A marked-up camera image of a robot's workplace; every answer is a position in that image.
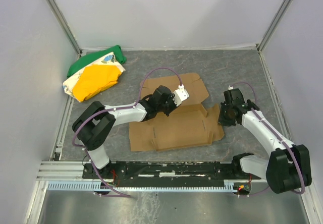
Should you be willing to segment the brown cardboard box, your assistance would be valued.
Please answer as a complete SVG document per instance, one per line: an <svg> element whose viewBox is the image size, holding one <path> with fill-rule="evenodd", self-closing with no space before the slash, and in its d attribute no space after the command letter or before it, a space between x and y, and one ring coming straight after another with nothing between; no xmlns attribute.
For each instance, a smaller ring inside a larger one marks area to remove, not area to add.
<svg viewBox="0 0 323 224"><path fill-rule="evenodd" d="M180 83L184 85L189 98L169 116L158 113L151 120L129 124L132 152L204 146L223 139L225 134L218 124L220 107L218 104L211 108L202 105L209 93L197 73L147 79L141 96L152 94L160 85L174 91Z"/></svg>

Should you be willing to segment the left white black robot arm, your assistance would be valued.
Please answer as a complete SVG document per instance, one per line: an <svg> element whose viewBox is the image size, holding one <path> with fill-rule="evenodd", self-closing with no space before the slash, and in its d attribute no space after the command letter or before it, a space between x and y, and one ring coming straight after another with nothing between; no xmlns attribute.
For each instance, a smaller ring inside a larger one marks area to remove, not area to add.
<svg viewBox="0 0 323 224"><path fill-rule="evenodd" d="M187 93L182 86L172 92L161 85L153 94L128 105L108 106L95 101L73 123L72 143L75 144L75 140L79 139L82 142L80 147L84 148L91 162L100 170L110 163L103 144L113 127L145 122L155 118L158 113L169 116L186 99Z"/></svg>

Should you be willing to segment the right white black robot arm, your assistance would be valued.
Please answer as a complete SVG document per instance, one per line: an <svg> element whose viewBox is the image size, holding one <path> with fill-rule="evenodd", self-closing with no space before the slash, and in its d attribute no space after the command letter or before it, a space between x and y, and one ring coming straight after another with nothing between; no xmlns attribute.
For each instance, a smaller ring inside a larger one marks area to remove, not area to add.
<svg viewBox="0 0 323 224"><path fill-rule="evenodd" d="M255 102L244 99L240 89L229 86L224 91L224 98L218 123L226 127L242 125L269 156L266 160L252 153L236 155L233 157L236 169L266 180L276 194L291 191L302 195L312 183L308 148L293 143L280 133Z"/></svg>

